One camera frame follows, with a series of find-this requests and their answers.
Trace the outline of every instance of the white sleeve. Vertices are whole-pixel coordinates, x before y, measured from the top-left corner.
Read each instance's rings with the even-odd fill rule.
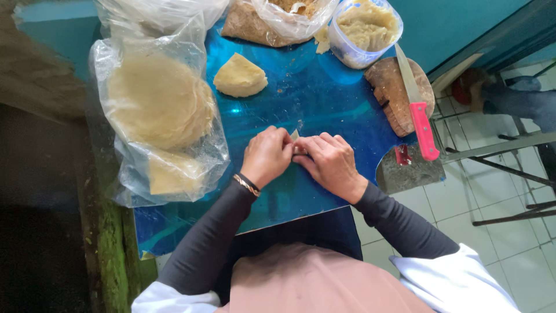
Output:
[[[433,260],[391,256],[390,261],[400,271],[401,283],[437,312],[519,313],[479,255],[459,246],[458,252]]]
[[[131,305],[134,313],[213,313],[220,306],[220,299],[214,292],[186,296],[161,282],[153,282]]]

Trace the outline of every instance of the hand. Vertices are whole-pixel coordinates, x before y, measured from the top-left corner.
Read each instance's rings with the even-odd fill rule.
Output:
[[[293,143],[286,129],[269,126],[249,141],[240,173],[262,189],[290,165]]]
[[[313,158],[296,155],[293,161],[306,168],[319,184],[351,204],[361,200],[369,181],[355,169],[353,149],[344,138],[322,133],[299,137],[294,146],[307,150]]]

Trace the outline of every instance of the wrist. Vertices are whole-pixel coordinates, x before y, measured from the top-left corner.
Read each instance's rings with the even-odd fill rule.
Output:
[[[363,197],[368,184],[369,181],[361,174],[358,174],[350,184],[350,192],[344,200],[348,201],[350,204],[356,204]]]
[[[254,187],[256,187],[258,190],[261,190],[267,184],[263,182],[262,177],[260,177],[256,173],[252,173],[249,170],[245,170],[244,168],[241,168],[240,174],[245,176],[245,178],[247,178],[253,185],[255,185]]]

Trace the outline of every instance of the bracelet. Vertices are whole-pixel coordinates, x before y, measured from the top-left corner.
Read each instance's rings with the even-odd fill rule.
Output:
[[[238,183],[240,183],[240,185],[242,185],[243,187],[249,189],[249,191],[254,194],[255,196],[260,196],[261,192],[260,191],[256,191],[253,189],[253,187],[251,187],[249,184],[247,184],[243,179],[241,179],[241,177],[237,174],[234,174],[234,179],[237,180]]]

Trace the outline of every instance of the pink hijab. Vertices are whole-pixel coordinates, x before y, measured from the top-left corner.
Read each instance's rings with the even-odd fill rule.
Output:
[[[302,243],[239,259],[231,286],[216,312],[433,312],[383,269]]]

